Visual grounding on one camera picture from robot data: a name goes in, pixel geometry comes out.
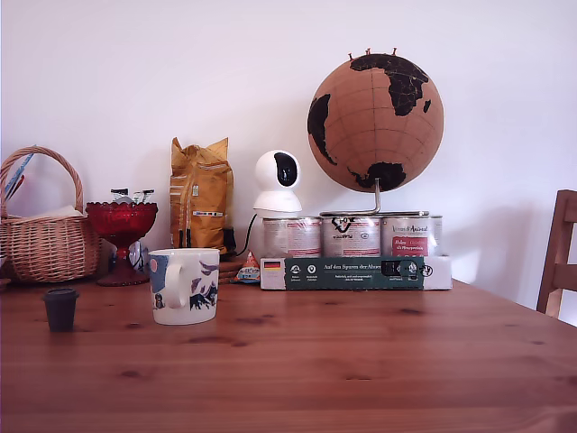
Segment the security camera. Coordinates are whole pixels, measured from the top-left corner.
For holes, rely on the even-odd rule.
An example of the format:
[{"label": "security camera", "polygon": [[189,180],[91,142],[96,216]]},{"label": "security camera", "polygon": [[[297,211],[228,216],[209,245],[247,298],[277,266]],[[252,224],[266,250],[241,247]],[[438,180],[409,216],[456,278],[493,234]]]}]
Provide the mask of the security camera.
[{"label": "security camera", "polygon": [[287,151],[270,151],[256,163],[254,176],[262,193],[254,202],[254,210],[261,218],[296,217],[302,210],[292,191],[300,182],[300,165]]}]

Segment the printed mug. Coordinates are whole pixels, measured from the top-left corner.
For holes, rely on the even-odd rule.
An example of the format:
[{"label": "printed mug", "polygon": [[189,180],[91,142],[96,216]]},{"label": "printed mug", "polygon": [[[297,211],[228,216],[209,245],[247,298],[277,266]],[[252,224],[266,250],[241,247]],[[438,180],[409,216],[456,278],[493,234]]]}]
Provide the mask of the printed mug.
[{"label": "printed mug", "polygon": [[216,314],[220,252],[178,248],[149,253],[152,314],[161,325],[206,322]]}]

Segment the wicker basket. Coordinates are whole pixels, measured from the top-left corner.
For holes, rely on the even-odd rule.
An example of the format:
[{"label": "wicker basket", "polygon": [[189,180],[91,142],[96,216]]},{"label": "wicker basket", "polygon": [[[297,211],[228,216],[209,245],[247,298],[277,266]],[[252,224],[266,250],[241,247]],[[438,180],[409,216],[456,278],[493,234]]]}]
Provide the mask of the wicker basket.
[{"label": "wicker basket", "polygon": [[41,153],[58,161],[74,180],[76,205],[83,211],[80,177],[58,153],[43,147],[25,147],[10,155],[0,170],[0,245],[7,272],[21,282],[61,282],[96,272],[100,239],[85,216],[25,218],[8,216],[5,184],[12,165],[29,153]]}]

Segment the wooden chair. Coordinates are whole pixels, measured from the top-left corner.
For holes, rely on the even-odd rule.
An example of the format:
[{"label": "wooden chair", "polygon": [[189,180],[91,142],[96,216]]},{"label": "wooden chair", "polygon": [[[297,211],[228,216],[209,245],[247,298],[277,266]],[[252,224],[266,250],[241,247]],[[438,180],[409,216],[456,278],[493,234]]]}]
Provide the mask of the wooden chair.
[{"label": "wooden chair", "polygon": [[577,264],[567,264],[573,224],[577,223],[577,191],[557,191],[537,311],[559,318],[563,289],[577,291]]}]

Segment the red pedestal bowl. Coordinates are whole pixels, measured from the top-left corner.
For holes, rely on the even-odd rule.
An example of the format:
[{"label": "red pedestal bowl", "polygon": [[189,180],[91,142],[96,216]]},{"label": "red pedestal bowl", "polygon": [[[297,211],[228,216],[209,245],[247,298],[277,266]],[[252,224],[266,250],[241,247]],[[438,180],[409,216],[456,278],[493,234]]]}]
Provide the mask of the red pedestal bowl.
[{"label": "red pedestal bowl", "polygon": [[97,284],[129,286],[149,280],[147,274],[137,272],[131,265],[128,248],[148,233],[157,212],[156,203],[87,203],[88,221],[100,236],[117,248],[114,270]]}]

